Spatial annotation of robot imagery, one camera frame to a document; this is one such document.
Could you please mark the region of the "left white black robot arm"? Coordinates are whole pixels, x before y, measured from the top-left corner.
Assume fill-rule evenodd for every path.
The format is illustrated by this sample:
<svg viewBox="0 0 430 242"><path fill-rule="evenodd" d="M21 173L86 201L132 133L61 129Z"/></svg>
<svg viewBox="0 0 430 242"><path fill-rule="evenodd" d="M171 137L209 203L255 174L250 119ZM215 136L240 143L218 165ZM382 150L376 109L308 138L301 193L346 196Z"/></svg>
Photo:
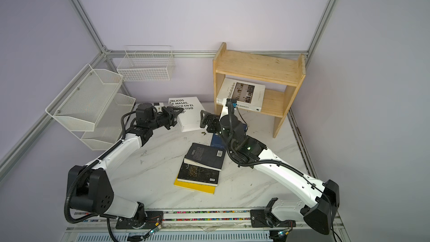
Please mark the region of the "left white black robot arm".
<svg viewBox="0 0 430 242"><path fill-rule="evenodd" d="M143 103L124 114L120 119L120 139L94 161L69 170L63 209L66 221L77 224L100 216L123 220L135 229L144 226L147 221L144 204L114 193L109 176L149 141L154 130L176 126L183 111L172 106L158 110L151 103Z"/></svg>

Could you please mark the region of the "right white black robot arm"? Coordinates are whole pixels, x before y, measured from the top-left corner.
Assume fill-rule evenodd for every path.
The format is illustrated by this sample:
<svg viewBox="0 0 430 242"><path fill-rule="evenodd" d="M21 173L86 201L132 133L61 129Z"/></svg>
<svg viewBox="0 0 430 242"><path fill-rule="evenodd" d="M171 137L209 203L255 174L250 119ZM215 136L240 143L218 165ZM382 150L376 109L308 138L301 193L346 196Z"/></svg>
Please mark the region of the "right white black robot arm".
<svg viewBox="0 0 430 242"><path fill-rule="evenodd" d="M228 157L239 167L256 169L281 183L301 200L296 207L280 208L281 201L272 198L263 211L263 224L280 227L297 214L316 232L328 235L340 206L339 186L332 180L323 182L283 161L264 143L246 135L244 124L234 112L223 116L200 112L200 127L217 134Z"/></svg>

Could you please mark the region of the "white book with black lettering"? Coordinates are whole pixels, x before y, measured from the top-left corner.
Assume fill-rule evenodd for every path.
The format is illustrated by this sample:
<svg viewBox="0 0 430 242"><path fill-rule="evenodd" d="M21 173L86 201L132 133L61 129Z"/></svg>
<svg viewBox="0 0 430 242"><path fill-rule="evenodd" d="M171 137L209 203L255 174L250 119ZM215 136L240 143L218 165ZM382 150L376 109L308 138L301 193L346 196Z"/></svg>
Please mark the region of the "white book with black lettering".
<svg viewBox="0 0 430 242"><path fill-rule="evenodd" d="M178 115L182 132L200 130L200 112L204 110L204 107L197 97L170 98L169 105L183 108L183 112Z"/></svg>

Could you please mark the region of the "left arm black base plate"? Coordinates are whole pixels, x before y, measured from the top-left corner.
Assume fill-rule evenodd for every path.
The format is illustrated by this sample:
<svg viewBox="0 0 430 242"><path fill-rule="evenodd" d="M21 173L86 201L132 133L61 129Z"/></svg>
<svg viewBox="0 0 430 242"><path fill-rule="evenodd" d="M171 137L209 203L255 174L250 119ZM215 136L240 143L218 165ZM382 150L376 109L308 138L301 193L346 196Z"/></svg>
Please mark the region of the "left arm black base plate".
<svg viewBox="0 0 430 242"><path fill-rule="evenodd" d="M120 217L116 223L117 230L150 230L163 221L163 211L141 211L142 216L133 218Z"/></svg>

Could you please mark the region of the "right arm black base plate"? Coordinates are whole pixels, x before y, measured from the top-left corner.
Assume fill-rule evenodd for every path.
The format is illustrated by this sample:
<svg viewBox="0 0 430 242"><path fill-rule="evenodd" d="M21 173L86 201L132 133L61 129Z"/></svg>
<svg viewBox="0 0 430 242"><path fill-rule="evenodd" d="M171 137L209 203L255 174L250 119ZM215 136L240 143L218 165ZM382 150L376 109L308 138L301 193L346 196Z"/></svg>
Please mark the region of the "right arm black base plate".
<svg viewBox="0 0 430 242"><path fill-rule="evenodd" d="M265 210L251 210L250 218L252 227L296 227L296 222L294 220L281 221L277 219L272 212L265 212Z"/></svg>

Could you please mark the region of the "black book with barcode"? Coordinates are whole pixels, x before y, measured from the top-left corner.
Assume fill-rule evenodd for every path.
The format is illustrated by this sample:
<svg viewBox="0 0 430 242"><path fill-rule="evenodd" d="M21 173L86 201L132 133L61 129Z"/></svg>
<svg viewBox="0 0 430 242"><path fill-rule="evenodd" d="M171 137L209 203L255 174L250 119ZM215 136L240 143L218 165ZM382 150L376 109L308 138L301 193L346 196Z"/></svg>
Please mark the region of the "black book with barcode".
<svg viewBox="0 0 430 242"><path fill-rule="evenodd" d="M225 150L223 149L199 143L192 143L184 157L184 162L186 164L202 168L221 171L224 164L225 154Z"/></svg>

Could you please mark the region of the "white book with photo cover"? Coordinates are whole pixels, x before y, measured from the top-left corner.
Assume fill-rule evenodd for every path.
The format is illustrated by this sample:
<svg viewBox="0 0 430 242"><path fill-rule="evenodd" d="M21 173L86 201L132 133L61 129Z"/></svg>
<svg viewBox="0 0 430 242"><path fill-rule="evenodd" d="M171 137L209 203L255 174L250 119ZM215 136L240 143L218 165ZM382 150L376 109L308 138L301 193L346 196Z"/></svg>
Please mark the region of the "white book with photo cover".
<svg viewBox="0 0 430 242"><path fill-rule="evenodd" d="M224 99L234 99L239 108L261 112L264 94L264 85L225 78L217 94L216 104L222 105Z"/></svg>

